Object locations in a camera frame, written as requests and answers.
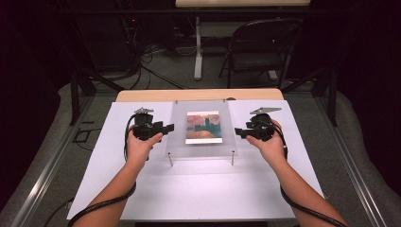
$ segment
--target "person's right arm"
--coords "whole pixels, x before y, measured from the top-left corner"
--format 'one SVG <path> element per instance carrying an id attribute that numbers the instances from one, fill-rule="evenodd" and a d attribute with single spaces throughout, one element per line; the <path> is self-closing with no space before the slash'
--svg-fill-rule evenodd
<path id="1" fill-rule="evenodd" d="M 339 212 L 289 165 L 284 156 L 283 141 L 277 132 L 266 142 L 250 135 L 247 136 L 247 140 L 250 144 L 259 148 L 263 158 L 273 169 L 283 190 L 292 201 L 347 225 Z M 332 226 L 330 223 L 310 216 L 298 209 L 292 208 L 292 211 L 301 226 Z"/>

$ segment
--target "desk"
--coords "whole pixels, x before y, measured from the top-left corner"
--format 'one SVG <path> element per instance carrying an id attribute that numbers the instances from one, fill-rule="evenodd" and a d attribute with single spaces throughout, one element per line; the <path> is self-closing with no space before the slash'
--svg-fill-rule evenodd
<path id="1" fill-rule="evenodd" d="M 288 161 L 322 195 L 295 120 L 279 90 L 124 91 L 109 111 L 67 218 L 83 209 L 124 164 L 122 138 L 132 111 L 141 107 L 154 109 L 154 121 L 169 124 L 174 123 L 170 122 L 173 101 L 228 97 L 237 99 L 227 102 L 233 127 L 245 128 L 245 121 L 251 117 L 250 110 L 261 106 L 283 108 L 270 115 L 282 124 L 288 137 Z M 154 146 L 122 219 L 240 221 L 294 218 L 289 205 L 281 198 L 275 174 L 259 151 L 246 140 L 235 136 L 238 155 L 233 166 L 231 157 L 175 159 L 171 166 L 166 158 L 168 138 L 169 135 Z"/>
<path id="2" fill-rule="evenodd" d="M 244 7 L 307 7 L 310 0 L 176 0 L 177 8 L 244 8 Z M 210 37 L 231 37 L 241 24 L 238 23 L 218 23 L 205 24 L 206 27 L 201 28 L 201 19 L 196 19 L 196 36 L 197 36 L 197 57 L 195 61 L 194 80 L 201 79 L 201 36 Z M 276 77 L 275 72 L 269 72 L 271 77 Z"/>

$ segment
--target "landscape painting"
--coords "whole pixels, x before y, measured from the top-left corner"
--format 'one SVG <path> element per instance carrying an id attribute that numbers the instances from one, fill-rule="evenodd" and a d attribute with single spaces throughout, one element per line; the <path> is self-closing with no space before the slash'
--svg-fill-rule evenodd
<path id="1" fill-rule="evenodd" d="M 215 144 L 222 142 L 218 111 L 187 113 L 186 144 Z"/>

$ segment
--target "printed photo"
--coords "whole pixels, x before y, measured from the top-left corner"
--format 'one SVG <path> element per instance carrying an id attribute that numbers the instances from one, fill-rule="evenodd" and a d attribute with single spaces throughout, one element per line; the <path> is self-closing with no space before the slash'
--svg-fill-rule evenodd
<path id="1" fill-rule="evenodd" d="M 186 144 L 215 144 L 222 142 L 218 111 L 187 113 Z"/>

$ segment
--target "person's left hand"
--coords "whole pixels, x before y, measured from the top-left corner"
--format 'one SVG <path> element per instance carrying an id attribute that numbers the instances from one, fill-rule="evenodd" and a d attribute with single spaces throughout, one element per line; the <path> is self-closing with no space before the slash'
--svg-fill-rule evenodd
<path id="1" fill-rule="evenodd" d="M 145 161 L 148 159 L 150 150 L 162 139 L 163 134 L 160 132 L 148 140 L 142 141 L 135 137 L 131 129 L 132 128 L 129 130 L 127 141 L 127 164 L 135 165 L 139 167 L 139 169 L 142 169 L 145 165 Z"/>

